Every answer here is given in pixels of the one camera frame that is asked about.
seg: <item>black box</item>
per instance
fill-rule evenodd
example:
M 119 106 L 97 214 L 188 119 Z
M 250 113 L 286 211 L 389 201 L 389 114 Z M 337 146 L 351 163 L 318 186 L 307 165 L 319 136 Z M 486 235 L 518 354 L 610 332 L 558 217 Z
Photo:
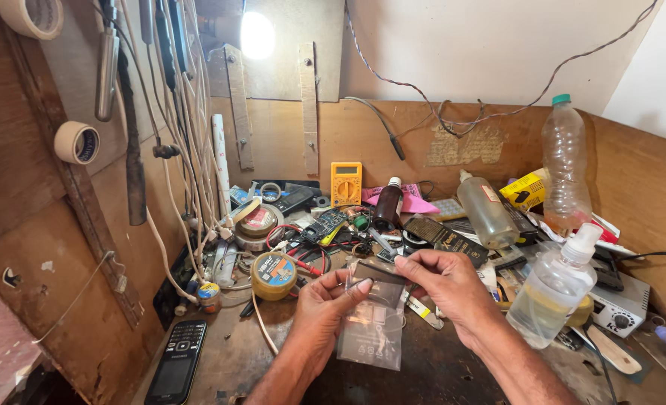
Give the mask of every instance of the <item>black box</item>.
M 441 245 L 440 250 L 446 252 L 465 253 L 476 269 L 488 261 L 488 250 L 465 236 L 458 234 L 446 226 L 426 216 L 413 216 L 403 228 L 430 244 Z
M 538 228 L 536 228 L 528 218 L 518 210 L 518 208 L 513 207 L 513 205 L 510 204 L 510 201 L 500 194 L 500 191 L 496 190 L 495 193 L 498 195 L 498 198 L 500 198 L 503 207 L 508 211 L 508 215 L 513 218 L 513 222 L 518 227 L 518 231 L 520 231 L 520 238 L 518 238 L 515 246 L 529 246 L 534 244 L 535 237 L 538 235 Z

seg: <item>phone keypad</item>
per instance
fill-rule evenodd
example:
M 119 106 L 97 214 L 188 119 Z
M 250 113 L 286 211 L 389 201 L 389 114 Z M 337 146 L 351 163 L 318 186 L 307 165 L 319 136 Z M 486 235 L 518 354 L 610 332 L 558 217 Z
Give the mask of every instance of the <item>phone keypad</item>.
M 168 339 L 166 352 L 184 352 L 185 350 L 197 350 L 201 347 L 205 324 L 178 324 Z

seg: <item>finger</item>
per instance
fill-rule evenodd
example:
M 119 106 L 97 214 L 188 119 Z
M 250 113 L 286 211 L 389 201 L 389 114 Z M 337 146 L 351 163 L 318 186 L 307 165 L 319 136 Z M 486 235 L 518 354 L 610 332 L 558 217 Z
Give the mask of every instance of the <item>finger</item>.
M 431 272 L 443 273 L 457 268 L 471 267 L 470 258 L 463 253 L 443 252 L 440 250 L 421 249 L 409 256 L 410 260 L 422 264 Z
M 417 282 L 425 289 L 433 287 L 439 280 L 439 275 L 429 272 L 420 263 L 413 260 L 411 257 L 396 256 L 395 257 L 395 273 L 402 275 L 412 282 Z
M 361 303 L 368 296 L 372 286 L 373 279 L 366 278 L 353 287 L 345 290 L 345 293 L 341 294 L 337 299 L 332 300 L 331 302 L 335 306 L 338 314 L 345 314 L 348 309 Z
M 313 297 L 315 299 L 322 299 L 324 301 L 332 300 L 330 293 L 321 284 L 316 282 L 309 282 L 302 289 L 299 297 Z
M 339 296 L 342 296 L 343 293 L 345 293 L 345 285 L 339 285 L 338 287 L 336 287 L 332 290 L 328 290 L 328 293 L 330 293 L 330 295 L 331 295 L 331 297 L 333 297 L 333 299 L 336 299 Z
M 328 271 L 326 274 L 321 275 L 309 284 L 320 284 L 326 290 L 332 290 L 338 285 L 345 283 L 345 279 L 351 274 L 350 269 L 338 269 L 336 271 Z

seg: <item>white spray nozzle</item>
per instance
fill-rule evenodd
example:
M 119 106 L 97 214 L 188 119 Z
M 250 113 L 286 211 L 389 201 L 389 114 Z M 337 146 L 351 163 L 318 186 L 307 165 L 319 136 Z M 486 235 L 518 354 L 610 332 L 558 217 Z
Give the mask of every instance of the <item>white spray nozzle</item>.
M 562 246 L 562 255 L 575 263 L 587 263 L 596 253 L 596 242 L 603 229 L 594 223 L 584 223 L 574 238 Z
M 468 180 L 472 177 L 472 174 L 465 171 L 464 169 L 460 170 L 460 182 L 464 182 L 465 180 Z

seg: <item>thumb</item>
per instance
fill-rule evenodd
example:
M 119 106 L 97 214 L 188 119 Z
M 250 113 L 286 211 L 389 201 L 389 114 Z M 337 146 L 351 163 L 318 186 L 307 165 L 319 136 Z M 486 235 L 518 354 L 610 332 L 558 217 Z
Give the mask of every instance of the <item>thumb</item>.
M 428 290 L 428 287 L 434 286 L 436 278 L 439 277 L 437 274 L 429 272 L 415 260 L 403 256 L 395 257 L 395 273 L 417 283 L 426 290 Z
M 335 306 L 338 314 L 345 314 L 347 310 L 352 309 L 361 303 L 367 296 L 373 286 L 373 279 L 366 278 L 353 287 L 345 290 L 337 299 L 331 302 Z

